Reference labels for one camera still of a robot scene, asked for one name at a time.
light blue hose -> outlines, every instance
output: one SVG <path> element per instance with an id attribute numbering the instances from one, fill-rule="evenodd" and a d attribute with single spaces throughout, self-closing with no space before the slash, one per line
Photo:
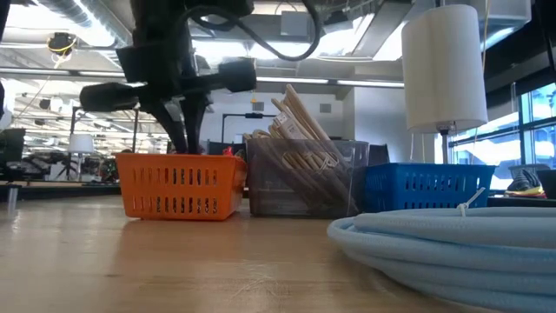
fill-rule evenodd
<path id="1" fill-rule="evenodd" d="M 400 210 L 334 221 L 354 260 L 424 293 L 504 311 L 556 312 L 556 209 Z"/>

blue basket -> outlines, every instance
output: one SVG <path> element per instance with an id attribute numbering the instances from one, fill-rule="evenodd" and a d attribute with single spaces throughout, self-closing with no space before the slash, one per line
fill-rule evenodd
<path id="1" fill-rule="evenodd" d="M 455 208 L 481 187 L 470 208 L 486 207 L 495 166 L 389 163 L 367 168 L 366 212 Z"/>

lampshade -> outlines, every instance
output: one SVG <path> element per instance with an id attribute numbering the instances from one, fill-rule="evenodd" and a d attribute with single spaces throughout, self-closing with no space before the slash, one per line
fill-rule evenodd
<path id="1" fill-rule="evenodd" d="M 435 133 L 488 122 L 477 11 L 448 5 L 425 12 L 401 33 L 407 128 Z"/>
<path id="2" fill-rule="evenodd" d="M 94 153 L 95 145 L 93 136 L 88 134 L 73 134 L 69 137 L 68 152 L 71 153 Z"/>

wooden table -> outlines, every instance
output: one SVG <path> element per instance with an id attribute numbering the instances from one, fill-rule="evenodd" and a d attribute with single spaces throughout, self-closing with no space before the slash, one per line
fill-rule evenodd
<path id="1" fill-rule="evenodd" d="M 119 196 L 21 203 L 0 217 L 11 312 L 470 312 L 345 258 L 329 221 L 130 220 Z"/>

orange basket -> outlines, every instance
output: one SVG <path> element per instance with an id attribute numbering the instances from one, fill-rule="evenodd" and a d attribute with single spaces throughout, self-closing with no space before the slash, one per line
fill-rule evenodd
<path id="1" fill-rule="evenodd" d="M 116 162 L 129 217 L 221 221 L 242 201 L 247 165 L 235 156 L 120 153 Z"/>

